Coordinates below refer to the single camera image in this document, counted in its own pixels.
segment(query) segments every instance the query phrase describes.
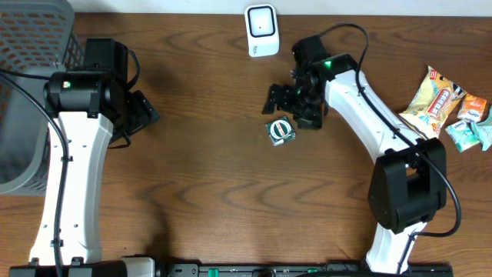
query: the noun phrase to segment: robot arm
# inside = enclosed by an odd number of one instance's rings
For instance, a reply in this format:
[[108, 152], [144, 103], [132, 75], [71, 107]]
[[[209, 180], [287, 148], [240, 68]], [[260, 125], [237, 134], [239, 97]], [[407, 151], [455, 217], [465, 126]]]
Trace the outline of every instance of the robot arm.
[[[342, 115], [375, 164], [369, 204], [378, 224], [365, 263], [372, 272], [406, 271], [414, 245], [413, 240], [407, 246], [410, 235], [422, 231], [445, 205], [442, 180], [418, 161], [414, 150], [395, 136], [359, 94], [355, 83], [357, 63], [352, 57], [329, 56], [319, 36], [299, 41], [292, 52], [296, 60], [295, 87], [272, 85], [264, 113], [273, 113], [275, 107], [290, 112], [299, 128], [320, 128], [327, 107]], [[359, 72], [359, 79], [363, 93], [376, 109], [445, 172], [442, 144], [436, 139], [423, 141], [376, 96], [363, 72]], [[415, 175], [407, 176], [408, 167], [417, 170]]]
[[[102, 168], [113, 124], [103, 115], [88, 118], [87, 112], [60, 112], [55, 120], [68, 144], [72, 161], [68, 167], [63, 210], [61, 211], [61, 256], [64, 265], [73, 258], [85, 263], [100, 262], [102, 258], [99, 239], [99, 199]], [[38, 237], [29, 255], [30, 261], [39, 265], [54, 265], [55, 257], [50, 241], [53, 239], [53, 222], [62, 170], [62, 147], [58, 136], [49, 126], [51, 154], [43, 211]]]
[[[141, 92], [128, 91], [138, 74], [127, 82], [127, 57], [126, 47], [112, 39], [89, 39], [83, 67], [56, 72], [45, 86], [46, 109], [67, 139], [70, 153], [60, 220], [64, 265], [101, 261], [99, 200], [108, 145], [121, 137], [129, 144], [130, 135], [159, 119]], [[53, 225], [63, 153], [51, 126], [49, 131], [48, 189], [38, 237], [30, 253], [33, 265], [55, 264]]]

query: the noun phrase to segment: wooden table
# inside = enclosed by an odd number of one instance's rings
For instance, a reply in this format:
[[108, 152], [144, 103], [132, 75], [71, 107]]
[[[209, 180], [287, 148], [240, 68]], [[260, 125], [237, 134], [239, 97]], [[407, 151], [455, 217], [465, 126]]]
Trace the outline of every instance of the wooden table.
[[[104, 259], [135, 253], [203, 263], [325, 263], [362, 259], [376, 222], [367, 203], [373, 163], [342, 117], [331, 110], [320, 131], [298, 130], [275, 148], [262, 115], [272, 83], [291, 84], [291, 46], [339, 21], [371, 34], [363, 70], [396, 112], [414, 97], [426, 65], [492, 100], [492, 22], [487, 18], [280, 16], [281, 50], [248, 56], [241, 15], [77, 14], [75, 33], [112, 37], [135, 50], [136, 85], [161, 120], [108, 151], [100, 225]], [[324, 38], [332, 53], [360, 56], [362, 35]], [[447, 123], [455, 122], [457, 110]], [[419, 238], [412, 262], [449, 262], [456, 276], [492, 269], [490, 152], [459, 154], [450, 137], [448, 176], [463, 222], [446, 239]], [[28, 261], [42, 198], [1, 197], [0, 275]], [[450, 199], [428, 231], [454, 223]]]

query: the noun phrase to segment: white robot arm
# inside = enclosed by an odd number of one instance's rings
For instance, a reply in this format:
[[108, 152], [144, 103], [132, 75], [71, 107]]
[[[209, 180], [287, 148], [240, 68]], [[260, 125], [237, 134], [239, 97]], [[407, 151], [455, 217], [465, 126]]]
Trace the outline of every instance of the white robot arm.
[[[60, 112], [55, 120], [65, 132], [72, 156], [67, 172], [63, 209], [61, 212], [61, 256], [64, 265], [73, 258], [85, 263], [102, 259], [99, 239], [99, 199], [102, 168], [113, 135], [113, 124], [105, 116], [89, 118], [87, 112]], [[62, 147], [58, 136], [49, 126], [51, 138], [48, 189], [38, 237], [29, 260], [39, 265], [54, 265], [53, 225], [62, 171]]]
[[[401, 122], [377, 97], [367, 83], [363, 72], [359, 72], [359, 78], [365, 88], [365, 93], [374, 105], [394, 126], [401, 130], [403, 135], [417, 144], [417, 140], [421, 137]], [[374, 114], [358, 93], [354, 80], [355, 71], [350, 70], [336, 75], [334, 80], [327, 82], [324, 95], [329, 106], [340, 113], [352, 127], [369, 152], [373, 162], [376, 162], [378, 157], [385, 155], [388, 149], [393, 149], [396, 152], [408, 149], [408, 145], [396, 138], [394, 133]], [[412, 232], [422, 231], [426, 224], [426, 222], [418, 222], [408, 226], [403, 232], [394, 234], [393, 231], [385, 229], [378, 223], [372, 248], [366, 255], [366, 263], [371, 271], [399, 273], [397, 272], [398, 263], [404, 254], [408, 236]], [[404, 263], [401, 265], [401, 272], [405, 272], [408, 268], [407, 260], [413, 245], [414, 242], [411, 243], [411, 247], [407, 251]]]

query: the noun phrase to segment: yellow snack bag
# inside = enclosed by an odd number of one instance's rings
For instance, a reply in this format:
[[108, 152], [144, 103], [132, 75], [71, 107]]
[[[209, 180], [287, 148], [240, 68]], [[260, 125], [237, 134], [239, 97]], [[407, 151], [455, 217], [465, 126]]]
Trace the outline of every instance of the yellow snack bag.
[[437, 138], [447, 117], [466, 94], [429, 66], [417, 94], [400, 117], [422, 138]]

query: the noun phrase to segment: gray wire basket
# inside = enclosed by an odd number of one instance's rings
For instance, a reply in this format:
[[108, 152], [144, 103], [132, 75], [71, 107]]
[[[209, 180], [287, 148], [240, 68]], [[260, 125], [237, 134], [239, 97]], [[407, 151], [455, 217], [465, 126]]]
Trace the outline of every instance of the gray wire basket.
[[[72, 32], [74, 11], [66, 0], [0, 1], [0, 68], [33, 75], [82, 63]], [[44, 104], [46, 81], [13, 78]], [[0, 194], [44, 195], [48, 177], [47, 121], [0, 78]]]

